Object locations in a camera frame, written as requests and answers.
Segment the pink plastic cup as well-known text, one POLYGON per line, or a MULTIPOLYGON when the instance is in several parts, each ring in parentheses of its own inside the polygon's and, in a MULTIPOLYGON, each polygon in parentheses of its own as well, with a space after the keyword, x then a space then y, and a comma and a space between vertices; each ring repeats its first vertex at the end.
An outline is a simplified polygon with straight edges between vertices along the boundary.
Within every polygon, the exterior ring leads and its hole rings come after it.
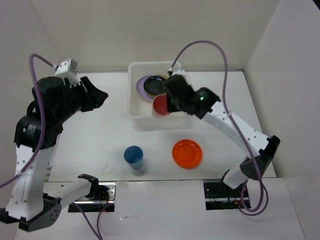
POLYGON ((152 102, 151 113, 154 117, 160 118, 170 115, 166 94, 157 95, 152 102))

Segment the purple round plate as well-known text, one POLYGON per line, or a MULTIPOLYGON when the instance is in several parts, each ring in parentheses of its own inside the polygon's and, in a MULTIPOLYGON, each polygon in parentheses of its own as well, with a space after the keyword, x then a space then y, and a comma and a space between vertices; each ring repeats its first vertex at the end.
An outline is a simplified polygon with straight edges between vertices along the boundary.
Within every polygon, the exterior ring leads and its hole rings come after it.
POLYGON ((141 77, 137 83, 136 83, 136 91, 137 93, 143 94, 143 95, 147 95, 147 93, 144 90, 144 82, 151 77, 152 75, 145 75, 143 77, 141 77))

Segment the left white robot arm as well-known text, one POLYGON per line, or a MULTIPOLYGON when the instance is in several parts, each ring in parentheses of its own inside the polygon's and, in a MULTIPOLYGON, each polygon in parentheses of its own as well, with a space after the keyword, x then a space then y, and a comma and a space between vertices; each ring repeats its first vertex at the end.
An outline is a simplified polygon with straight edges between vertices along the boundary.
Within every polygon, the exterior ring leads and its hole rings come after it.
POLYGON ((108 98, 87 77, 75 85, 68 78, 45 77, 37 81, 32 94, 34 100, 16 125, 14 186, 9 203, 0 210, 2 223, 18 223, 26 232, 52 226, 62 209, 79 198, 99 196, 98 178, 84 173, 53 192, 45 193, 44 184, 64 123, 77 112, 101 107, 108 98))

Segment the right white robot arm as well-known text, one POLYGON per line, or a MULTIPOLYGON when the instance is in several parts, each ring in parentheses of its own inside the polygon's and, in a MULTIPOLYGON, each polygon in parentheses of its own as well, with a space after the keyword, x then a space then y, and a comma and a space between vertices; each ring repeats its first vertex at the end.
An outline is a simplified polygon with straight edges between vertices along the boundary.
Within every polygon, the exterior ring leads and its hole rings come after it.
POLYGON ((267 136, 226 110, 223 102, 210 89, 194 90, 182 74, 172 74, 164 83, 167 110, 185 112, 214 126, 232 140, 246 155, 243 162, 229 169, 221 178, 220 193, 229 197, 248 180, 264 175, 280 145, 280 139, 267 136))

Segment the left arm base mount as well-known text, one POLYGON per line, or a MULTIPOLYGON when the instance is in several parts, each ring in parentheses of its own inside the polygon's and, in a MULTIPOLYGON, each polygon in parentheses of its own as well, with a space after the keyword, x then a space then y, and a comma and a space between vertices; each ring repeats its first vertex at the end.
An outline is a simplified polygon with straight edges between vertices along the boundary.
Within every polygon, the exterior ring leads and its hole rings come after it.
POLYGON ((99 183, 100 192, 93 198, 81 197, 76 204, 85 213, 114 212, 116 198, 116 182, 102 181, 99 183))

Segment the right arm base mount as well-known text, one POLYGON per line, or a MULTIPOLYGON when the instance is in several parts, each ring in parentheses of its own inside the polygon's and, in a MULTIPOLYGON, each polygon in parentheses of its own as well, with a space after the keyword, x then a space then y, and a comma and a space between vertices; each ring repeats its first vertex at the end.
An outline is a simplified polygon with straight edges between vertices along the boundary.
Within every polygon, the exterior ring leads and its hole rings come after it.
POLYGON ((243 183, 236 189, 232 189, 218 179, 203 182, 205 208, 212 210, 237 209, 241 203, 243 183))

